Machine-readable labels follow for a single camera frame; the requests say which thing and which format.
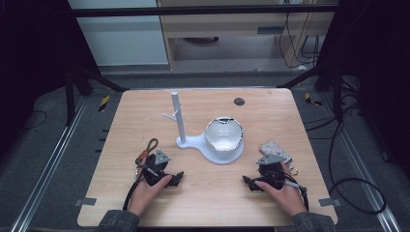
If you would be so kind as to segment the yellow black striped tape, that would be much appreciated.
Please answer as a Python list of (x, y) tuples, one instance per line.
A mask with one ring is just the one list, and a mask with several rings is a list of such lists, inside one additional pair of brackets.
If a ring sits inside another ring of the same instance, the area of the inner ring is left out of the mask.
[(101, 104), (100, 104), (99, 109), (98, 109), (99, 112), (103, 112), (103, 111), (105, 110), (105, 108), (106, 108), (106, 106), (107, 106), (107, 104), (108, 104), (108, 102), (109, 102), (109, 99), (110, 99), (110, 96), (109, 96), (109, 95), (104, 96), (104, 97), (102, 98)]
[(322, 106), (323, 105), (322, 101), (314, 101), (311, 98), (309, 93), (305, 93), (305, 101), (309, 104), (316, 105), (316, 106)]

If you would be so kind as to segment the aluminium floor rail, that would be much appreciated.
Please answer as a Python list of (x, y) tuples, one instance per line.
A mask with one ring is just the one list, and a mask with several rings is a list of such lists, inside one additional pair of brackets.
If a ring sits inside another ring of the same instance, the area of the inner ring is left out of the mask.
[(74, 108), (74, 116), (72, 120), (64, 127), (64, 130), (60, 135), (58, 142), (54, 146), (42, 174), (26, 200), (24, 207), (15, 219), (10, 232), (26, 232), (34, 214), (37, 212), (37, 209), (43, 200), (44, 194), (59, 165), (59, 162), (63, 157), (69, 142), (71, 141), (87, 102), (88, 97), (79, 98), (77, 106)]
[[(386, 197), (376, 186), (373, 176), (370, 174), (368, 168), (360, 157), (348, 131), (343, 127), (343, 124), (339, 120), (335, 120), (333, 125), (335, 126), (335, 132), (332, 136), (332, 144), (328, 158), (330, 176), (333, 176), (331, 166), (332, 152), (334, 150), (335, 141), (338, 139), (341, 142), (341, 146), (347, 159), (353, 167), (356, 177), (359, 179), (359, 183), (364, 190), (366, 198), (371, 206), (371, 210), (377, 216), (383, 230), (385, 232), (402, 232), (402, 229), (398, 225), (398, 222), (387, 203)], [(337, 188), (337, 183), (334, 182), (333, 177), (331, 178), (331, 182), (332, 185)]]

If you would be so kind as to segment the white cabinet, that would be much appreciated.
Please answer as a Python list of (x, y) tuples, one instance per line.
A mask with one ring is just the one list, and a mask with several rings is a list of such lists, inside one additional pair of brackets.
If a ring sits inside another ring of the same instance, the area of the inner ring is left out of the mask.
[[(69, 0), (73, 10), (156, 7), (156, 0)], [(99, 67), (167, 65), (158, 16), (79, 17)]]

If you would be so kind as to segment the light wooden desk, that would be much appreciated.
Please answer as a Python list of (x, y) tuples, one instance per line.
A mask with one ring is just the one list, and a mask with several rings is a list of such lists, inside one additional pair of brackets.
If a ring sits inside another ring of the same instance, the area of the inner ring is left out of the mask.
[[(160, 7), (333, 4), (338, 0), (156, 0)], [(162, 33), (170, 65), (183, 38), (273, 36), (287, 65), (297, 63), (305, 38), (327, 34), (329, 13), (162, 15)]]

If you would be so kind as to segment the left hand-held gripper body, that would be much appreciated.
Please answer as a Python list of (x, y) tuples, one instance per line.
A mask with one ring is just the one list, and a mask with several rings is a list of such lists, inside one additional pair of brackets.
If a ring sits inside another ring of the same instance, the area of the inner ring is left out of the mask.
[(160, 179), (166, 176), (164, 169), (170, 162), (170, 157), (161, 149), (155, 154), (149, 155), (143, 164), (140, 164), (142, 175), (149, 186), (154, 186)]

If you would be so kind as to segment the green loop keychain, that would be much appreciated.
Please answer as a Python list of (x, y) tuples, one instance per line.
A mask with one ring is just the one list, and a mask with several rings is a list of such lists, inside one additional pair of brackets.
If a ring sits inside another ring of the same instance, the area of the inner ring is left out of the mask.
[(156, 138), (152, 138), (146, 148), (140, 153), (140, 155), (135, 159), (136, 164), (141, 164), (144, 159), (146, 159), (151, 152), (159, 145), (159, 141)]

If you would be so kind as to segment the dark curtain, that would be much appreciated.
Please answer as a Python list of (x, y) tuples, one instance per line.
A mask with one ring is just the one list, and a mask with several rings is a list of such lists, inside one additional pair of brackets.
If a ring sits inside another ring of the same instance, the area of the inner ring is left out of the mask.
[(99, 68), (68, 0), (0, 0), (0, 160), (36, 99), (65, 85), (68, 68)]
[(344, 34), (341, 73), (359, 79), (359, 99), (388, 158), (410, 179), (410, 0), (339, 0), (319, 60)]

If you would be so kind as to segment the black horizontal frame bar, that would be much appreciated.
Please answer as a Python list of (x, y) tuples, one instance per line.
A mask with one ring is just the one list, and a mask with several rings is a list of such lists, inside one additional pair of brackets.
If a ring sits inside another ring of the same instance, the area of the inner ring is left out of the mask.
[(281, 13), (327, 13), (336, 12), (339, 4), (309, 5), (232, 5), (232, 6), (193, 6), (156, 7), (122, 9), (79, 9), (70, 10), (75, 17), (103, 16), (151, 16), (151, 15), (235, 15), (235, 14), (281, 14)]

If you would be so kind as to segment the grey tape piece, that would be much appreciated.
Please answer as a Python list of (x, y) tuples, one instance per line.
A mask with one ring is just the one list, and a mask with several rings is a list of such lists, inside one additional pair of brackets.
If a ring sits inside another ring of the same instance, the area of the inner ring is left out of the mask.
[(84, 198), (77, 198), (74, 201), (74, 205), (77, 207), (81, 207), (83, 205), (89, 205), (89, 206), (94, 206), (97, 202), (96, 198), (89, 198), (89, 197), (84, 197)]
[(333, 199), (333, 198), (322, 198), (322, 199), (319, 199), (318, 202), (321, 207), (326, 207), (326, 206), (339, 207), (341, 205), (341, 202), (339, 199)]

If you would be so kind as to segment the quilted grey pouch keychain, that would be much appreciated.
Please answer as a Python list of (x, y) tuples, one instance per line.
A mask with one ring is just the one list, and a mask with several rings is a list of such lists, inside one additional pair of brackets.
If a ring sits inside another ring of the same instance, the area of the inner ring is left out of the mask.
[(299, 174), (299, 170), (292, 166), (292, 158), (288, 155), (279, 145), (271, 140), (259, 147), (259, 150), (263, 154), (262, 158), (257, 162), (258, 164), (271, 164), (274, 162), (283, 161), (290, 169), (291, 175), (296, 176)]

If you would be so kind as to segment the white pole stand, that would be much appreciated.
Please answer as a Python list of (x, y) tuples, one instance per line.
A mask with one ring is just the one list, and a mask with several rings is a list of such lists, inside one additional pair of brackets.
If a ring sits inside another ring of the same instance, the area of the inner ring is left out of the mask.
[(210, 148), (206, 142), (204, 131), (199, 135), (187, 135), (185, 131), (184, 118), (179, 100), (179, 94), (172, 92), (170, 94), (174, 112), (172, 115), (163, 113), (163, 116), (176, 122), (179, 136), (176, 138), (176, 144), (180, 149), (195, 149), (210, 163), (217, 165), (227, 165), (237, 160), (245, 150), (245, 142), (232, 152), (217, 152)]

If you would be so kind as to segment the person's right hand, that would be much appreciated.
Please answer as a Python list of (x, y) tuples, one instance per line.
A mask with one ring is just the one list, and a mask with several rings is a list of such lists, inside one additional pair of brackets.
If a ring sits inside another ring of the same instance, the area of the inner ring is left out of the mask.
[(256, 181), (255, 183), (267, 192), (288, 216), (294, 217), (308, 211), (303, 197), (296, 188), (284, 185), (282, 189), (276, 189), (265, 182)]

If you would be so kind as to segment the person's left hand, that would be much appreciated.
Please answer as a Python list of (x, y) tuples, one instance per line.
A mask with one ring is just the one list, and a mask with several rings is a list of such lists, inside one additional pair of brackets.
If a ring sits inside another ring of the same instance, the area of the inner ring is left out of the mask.
[(171, 178), (171, 175), (166, 175), (153, 186), (141, 181), (132, 193), (127, 211), (141, 217)]

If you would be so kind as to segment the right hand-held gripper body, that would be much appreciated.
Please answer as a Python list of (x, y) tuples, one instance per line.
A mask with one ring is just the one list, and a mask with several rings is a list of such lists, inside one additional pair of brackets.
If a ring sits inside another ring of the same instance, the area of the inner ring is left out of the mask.
[(281, 166), (284, 158), (278, 155), (263, 155), (258, 161), (259, 180), (269, 184), (274, 189), (282, 189), (285, 176)]

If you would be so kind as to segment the black metal stand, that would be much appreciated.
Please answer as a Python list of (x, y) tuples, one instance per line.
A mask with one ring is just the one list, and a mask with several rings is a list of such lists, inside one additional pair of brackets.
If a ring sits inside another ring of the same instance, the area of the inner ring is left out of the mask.
[(343, 121), (341, 109), (341, 65), (338, 62), (323, 62), (314, 68), (302, 73), (296, 78), (278, 85), (278, 88), (291, 89), (298, 83), (303, 82), (311, 76), (317, 75), (318, 79), (314, 88), (321, 92), (333, 85), (333, 111), (339, 122)]
[(91, 96), (94, 89), (88, 81), (89, 78), (98, 81), (100, 84), (108, 87), (113, 91), (127, 91), (127, 88), (105, 79), (100, 73), (92, 72), (80, 66), (70, 66), (65, 73), (67, 126), (72, 123), (75, 116), (73, 88), (76, 88), (81, 96)]

